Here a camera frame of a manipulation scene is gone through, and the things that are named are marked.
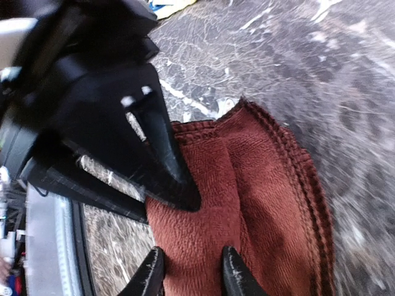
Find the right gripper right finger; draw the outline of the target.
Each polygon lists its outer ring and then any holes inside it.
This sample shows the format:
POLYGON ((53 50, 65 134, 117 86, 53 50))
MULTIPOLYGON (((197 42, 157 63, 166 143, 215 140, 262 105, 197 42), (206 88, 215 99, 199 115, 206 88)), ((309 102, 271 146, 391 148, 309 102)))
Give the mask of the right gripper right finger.
POLYGON ((228 296, 268 296, 234 247, 222 250, 222 281, 228 296))

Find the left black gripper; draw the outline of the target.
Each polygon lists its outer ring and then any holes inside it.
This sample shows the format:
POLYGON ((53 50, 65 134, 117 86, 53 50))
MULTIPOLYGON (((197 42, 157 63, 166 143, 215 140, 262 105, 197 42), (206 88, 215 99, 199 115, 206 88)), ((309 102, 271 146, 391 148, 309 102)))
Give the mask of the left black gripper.
POLYGON ((143 1, 3 1, 37 8, 11 62, 1 67, 1 165, 23 178, 44 120, 42 98, 85 74, 151 64, 157 17, 143 1))

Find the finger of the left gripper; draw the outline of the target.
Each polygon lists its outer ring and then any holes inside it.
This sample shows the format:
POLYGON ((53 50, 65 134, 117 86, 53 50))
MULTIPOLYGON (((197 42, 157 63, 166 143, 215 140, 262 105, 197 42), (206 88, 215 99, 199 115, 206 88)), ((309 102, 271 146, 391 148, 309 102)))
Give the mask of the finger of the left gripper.
POLYGON ((145 223, 142 202, 78 166, 88 155, 165 205, 200 209, 151 64, 82 75, 55 96, 46 92, 42 102, 49 117, 22 170, 29 183, 145 223))

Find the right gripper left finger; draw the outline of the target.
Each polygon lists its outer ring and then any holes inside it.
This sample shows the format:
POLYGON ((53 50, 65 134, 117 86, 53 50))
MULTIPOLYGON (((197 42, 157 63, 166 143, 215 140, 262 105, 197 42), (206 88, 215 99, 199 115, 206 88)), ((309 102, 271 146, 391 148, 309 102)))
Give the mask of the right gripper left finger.
POLYGON ((153 247, 118 296, 164 295, 164 251, 153 247))

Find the dark red towel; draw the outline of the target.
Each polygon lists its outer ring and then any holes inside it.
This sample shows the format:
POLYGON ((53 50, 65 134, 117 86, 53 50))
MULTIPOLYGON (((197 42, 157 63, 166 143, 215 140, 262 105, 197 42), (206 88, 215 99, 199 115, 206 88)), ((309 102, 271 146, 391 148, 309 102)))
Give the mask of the dark red towel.
POLYGON ((293 133, 244 99, 219 120, 173 130, 202 205, 191 213, 146 200, 165 253, 165 294, 223 295, 229 245, 269 295, 334 295, 330 211, 293 133))

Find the white yellow patterned towel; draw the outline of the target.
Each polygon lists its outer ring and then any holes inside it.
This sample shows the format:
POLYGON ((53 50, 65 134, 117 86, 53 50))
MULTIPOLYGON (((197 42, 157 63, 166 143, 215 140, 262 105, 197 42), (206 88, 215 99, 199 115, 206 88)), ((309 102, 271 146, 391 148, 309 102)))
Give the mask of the white yellow patterned towel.
POLYGON ((149 0, 151 10, 158 20, 166 19, 186 7, 193 5, 197 0, 149 0))

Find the black front table rail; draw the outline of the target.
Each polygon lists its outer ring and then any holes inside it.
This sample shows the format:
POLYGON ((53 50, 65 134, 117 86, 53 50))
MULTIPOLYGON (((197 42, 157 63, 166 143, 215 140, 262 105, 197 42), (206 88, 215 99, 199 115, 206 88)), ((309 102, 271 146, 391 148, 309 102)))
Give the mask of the black front table rail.
POLYGON ((82 295, 94 296, 96 295, 96 290, 90 265, 88 242, 86 240, 83 204, 76 201, 72 201, 72 224, 82 295))

